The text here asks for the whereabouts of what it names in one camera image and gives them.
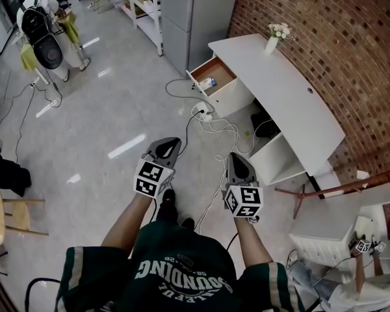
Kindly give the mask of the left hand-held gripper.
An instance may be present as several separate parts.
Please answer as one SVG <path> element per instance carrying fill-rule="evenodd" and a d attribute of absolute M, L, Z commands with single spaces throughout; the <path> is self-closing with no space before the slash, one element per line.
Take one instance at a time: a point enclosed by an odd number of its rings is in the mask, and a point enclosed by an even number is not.
<path fill-rule="evenodd" d="M 156 140 L 138 161 L 133 181 L 136 193 L 156 199 L 170 184 L 176 170 L 174 168 L 181 139 L 167 137 Z"/>

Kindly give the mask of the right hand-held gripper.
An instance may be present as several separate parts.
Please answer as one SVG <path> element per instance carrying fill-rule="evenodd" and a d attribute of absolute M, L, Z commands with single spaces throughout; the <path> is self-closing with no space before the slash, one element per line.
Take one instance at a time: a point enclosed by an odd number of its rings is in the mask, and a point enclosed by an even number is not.
<path fill-rule="evenodd" d="M 257 223 L 264 200 L 263 188 L 259 186 L 254 167 L 242 155 L 231 152 L 225 173 L 224 208 L 229 209 L 234 218 L 246 218 L 250 223 Z"/>

